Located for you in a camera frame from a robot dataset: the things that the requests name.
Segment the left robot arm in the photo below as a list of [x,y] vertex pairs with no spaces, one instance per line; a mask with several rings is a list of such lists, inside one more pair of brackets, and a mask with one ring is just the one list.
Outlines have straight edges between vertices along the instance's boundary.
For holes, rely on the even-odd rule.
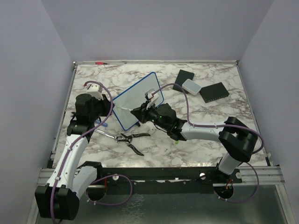
[[104,94],[95,97],[84,93],[76,97],[76,111],[67,127],[63,153],[46,184],[38,186],[35,191],[41,217],[53,221],[73,220],[87,187],[103,180],[100,163],[87,162],[79,172],[77,168],[95,130],[95,121],[108,118],[112,109],[113,105]]

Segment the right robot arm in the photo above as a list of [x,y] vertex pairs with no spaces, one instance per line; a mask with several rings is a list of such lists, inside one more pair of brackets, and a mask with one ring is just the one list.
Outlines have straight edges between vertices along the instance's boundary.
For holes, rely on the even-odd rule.
[[229,117],[224,123],[215,125],[191,125],[187,120],[179,119],[171,106],[161,104],[147,107],[143,103],[131,112],[141,123],[152,122],[166,131],[173,140],[210,140],[220,142],[227,154],[220,160],[215,170],[215,179],[226,182],[231,178],[235,168],[241,163],[249,162],[253,154],[257,134],[250,131],[235,117]]

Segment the blue framed whiteboard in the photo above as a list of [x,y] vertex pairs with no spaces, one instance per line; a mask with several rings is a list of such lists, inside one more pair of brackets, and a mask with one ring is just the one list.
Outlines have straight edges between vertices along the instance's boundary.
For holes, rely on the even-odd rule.
[[129,111],[122,110],[119,107],[129,109],[140,107],[146,101],[145,93],[150,89],[156,91],[159,88],[160,84],[157,75],[155,72],[151,72],[113,99],[113,112],[124,131],[133,127],[138,122],[138,119]]

